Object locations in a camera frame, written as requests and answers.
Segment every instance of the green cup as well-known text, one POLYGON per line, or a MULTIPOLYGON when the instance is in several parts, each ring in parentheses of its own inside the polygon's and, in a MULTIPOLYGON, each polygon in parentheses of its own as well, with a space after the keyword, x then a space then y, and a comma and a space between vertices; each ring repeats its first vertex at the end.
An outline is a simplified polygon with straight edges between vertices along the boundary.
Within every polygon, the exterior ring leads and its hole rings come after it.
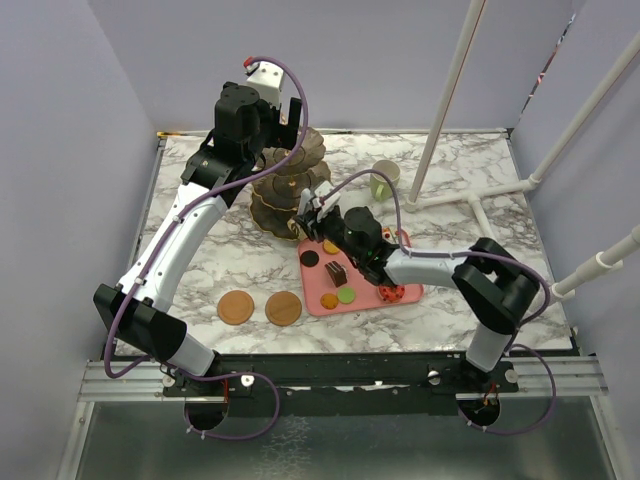
MULTIPOLYGON (((391 179, 394 187, 398 186, 400 181, 400 167, 396 162, 391 160, 379 160, 371 167, 374 170, 384 173, 391 179)), ((391 198, 391 188, 379 175, 371 174, 369 179, 369 187, 371 188, 371 196, 378 202, 384 202, 391 198)))

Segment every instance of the brown cookie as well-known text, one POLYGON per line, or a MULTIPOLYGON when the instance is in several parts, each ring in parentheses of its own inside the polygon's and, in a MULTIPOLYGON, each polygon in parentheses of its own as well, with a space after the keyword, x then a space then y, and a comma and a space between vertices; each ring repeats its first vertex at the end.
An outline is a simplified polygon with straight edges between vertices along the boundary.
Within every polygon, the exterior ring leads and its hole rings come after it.
POLYGON ((327 310, 333 310, 338 306, 338 297, 333 293, 325 293, 322 297, 320 297, 320 305, 322 305, 327 310))

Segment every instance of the chocolate cake slice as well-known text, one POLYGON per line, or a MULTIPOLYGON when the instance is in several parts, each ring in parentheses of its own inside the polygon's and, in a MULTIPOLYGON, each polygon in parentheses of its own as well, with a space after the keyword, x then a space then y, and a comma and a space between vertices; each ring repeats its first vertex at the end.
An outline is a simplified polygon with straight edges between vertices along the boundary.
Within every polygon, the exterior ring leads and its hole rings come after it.
POLYGON ((329 262, 324 266, 324 268, 327 269, 327 272, 331 277, 331 281, 336 287, 340 287, 347 283, 347 270, 338 262, 329 262))

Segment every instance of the marble surface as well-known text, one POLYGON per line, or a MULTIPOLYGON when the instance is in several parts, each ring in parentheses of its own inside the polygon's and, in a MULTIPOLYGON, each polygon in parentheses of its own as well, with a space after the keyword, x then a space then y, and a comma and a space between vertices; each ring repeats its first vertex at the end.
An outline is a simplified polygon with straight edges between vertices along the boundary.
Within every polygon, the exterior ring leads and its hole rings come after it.
MULTIPOLYGON (((399 162, 399 191, 408 193, 426 135, 330 134, 325 135, 325 159, 335 183, 370 167, 377 160, 399 162)), ((148 220, 144 248, 172 205, 185 162, 198 148, 199 137, 170 137, 162 159, 148 220)), ((504 135, 443 135, 427 175, 422 196, 467 187, 499 185, 517 180, 504 135)), ((189 325, 195 338, 221 353, 329 353, 446 351, 469 346, 477 320, 455 290, 427 286, 417 304, 316 318, 303 309, 292 326, 277 327, 264 313, 269 296, 289 290, 301 299, 302 287, 296 243, 260 231, 249 214, 250 188, 245 187, 227 215, 218 222, 195 254, 169 311, 189 325), (247 291, 255 312, 240 326, 229 326, 217 316, 216 305, 226 292, 247 291)), ((497 240, 517 259, 550 279, 531 211, 523 195, 484 199, 483 207, 497 240)), ((368 205, 383 225, 394 221, 393 202, 371 199, 368 176, 343 190, 343 211, 368 205)), ((463 249, 473 244, 480 229, 467 204, 452 204, 402 211, 403 228, 414 246, 463 249)), ((520 343, 533 348, 571 348, 562 307, 550 308, 524 327, 520 343)), ((118 354, 135 353, 119 343, 118 354)))

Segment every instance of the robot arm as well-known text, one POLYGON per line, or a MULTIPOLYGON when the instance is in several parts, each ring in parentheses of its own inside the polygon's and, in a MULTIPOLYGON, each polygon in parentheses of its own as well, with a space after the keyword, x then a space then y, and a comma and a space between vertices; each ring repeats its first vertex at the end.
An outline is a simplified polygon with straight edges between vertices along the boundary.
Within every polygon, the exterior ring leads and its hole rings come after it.
POLYGON ((368 208, 352 208, 342 217, 339 194, 324 199, 331 189, 325 182, 314 192, 303 192, 294 222, 306 236, 316 242, 331 241, 373 285, 421 283, 457 288, 480 321, 466 361, 482 372, 493 370, 538 292, 539 282, 524 269, 500 262, 499 257, 513 257, 489 238, 480 238, 469 250, 492 258, 454 258, 447 252, 419 249, 411 249, 408 255, 383 238, 382 226, 368 208))
POLYGON ((184 322, 166 312, 205 235, 224 216, 242 187, 202 201, 181 217, 180 224, 171 233, 168 233, 169 227, 176 223, 179 212, 211 189, 249 177, 264 148, 291 149, 298 136, 302 109, 299 99, 290 101, 287 125, 280 123, 283 71, 266 62, 250 68, 247 85, 224 84, 215 105, 215 127, 189 158, 181 176, 182 185, 150 245, 115 288, 103 284, 94 294, 94 303, 109 329, 126 295, 137 283, 137 291, 118 327, 117 338, 160 362, 199 376, 209 371, 215 353, 191 337, 184 322), (141 271, 151 252, 167 235, 141 282, 141 271))

